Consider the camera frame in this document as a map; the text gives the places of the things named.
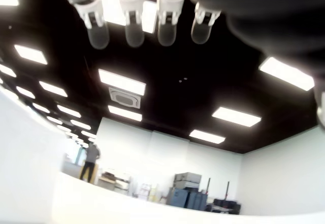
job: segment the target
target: white wall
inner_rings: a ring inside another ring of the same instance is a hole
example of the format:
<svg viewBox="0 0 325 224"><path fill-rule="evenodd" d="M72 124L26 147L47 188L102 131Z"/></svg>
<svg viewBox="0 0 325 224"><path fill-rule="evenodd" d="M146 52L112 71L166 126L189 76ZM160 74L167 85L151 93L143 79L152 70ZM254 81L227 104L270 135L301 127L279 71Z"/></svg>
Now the white wall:
<svg viewBox="0 0 325 224"><path fill-rule="evenodd" d="M66 137L0 90L0 222L45 223Z"/></svg>
<svg viewBox="0 0 325 224"><path fill-rule="evenodd" d="M245 154L237 199L246 215L324 210L325 134L317 127Z"/></svg>
<svg viewBox="0 0 325 224"><path fill-rule="evenodd" d="M209 196L219 199L224 198L229 181L227 199L235 200L241 160L241 154L190 142L185 172L201 174L201 188L203 189L207 188L209 177L211 177Z"/></svg>
<svg viewBox="0 0 325 224"><path fill-rule="evenodd" d="M64 173L60 173L55 185L52 214L54 224L324 224L325 220L325 212L244 216L189 210L130 198Z"/></svg>
<svg viewBox="0 0 325 224"><path fill-rule="evenodd" d="M132 175L138 183L157 183L158 191L168 193L174 174L193 172L202 175L200 189L209 196L224 198L230 181L229 199L236 196L242 155L189 142L156 131L103 118L97 132L102 158L100 168L111 168Z"/></svg>

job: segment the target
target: black object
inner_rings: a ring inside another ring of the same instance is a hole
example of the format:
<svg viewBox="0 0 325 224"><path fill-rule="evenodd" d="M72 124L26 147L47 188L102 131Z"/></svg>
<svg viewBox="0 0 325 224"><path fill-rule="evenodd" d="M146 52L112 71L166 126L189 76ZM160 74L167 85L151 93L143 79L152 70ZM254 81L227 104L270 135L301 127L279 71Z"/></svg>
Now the black object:
<svg viewBox="0 0 325 224"><path fill-rule="evenodd" d="M213 205L222 207L222 202L223 202L223 200L214 199L213 200Z"/></svg>
<svg viewBox="0 0 325 224"><path fill-rule="evenodd" d="M196 192L196 193L199 192L199 189L196 187L185 187L184 190L187 190L189 192Z"/></svg>
<svg viewBox="0 0 325 224"><path fill-rule="evenodd" d="M207 186L207 194L209 192L209 185L210 185L210 180L211 180L211 177L209 177L209 181L208 181L208 186Z"/></svg>
<svg viewBox="0 0 325 224"><path fill-rule="evenodd" d="M227 197L228 197L228 189L229 189L229 181L228 181L228 184L227 184L227 190L225 191L224 200L226 200Z"/></svg>
<svg viewBox="0 0 325 224"><path fill-rule="evenodd" d="M231 215L239 215L240 208L241 208L241 205L236 203L234 205L234 207L233 207L233 210L231 212L229 212L229 214L231 214Z"/></svg>

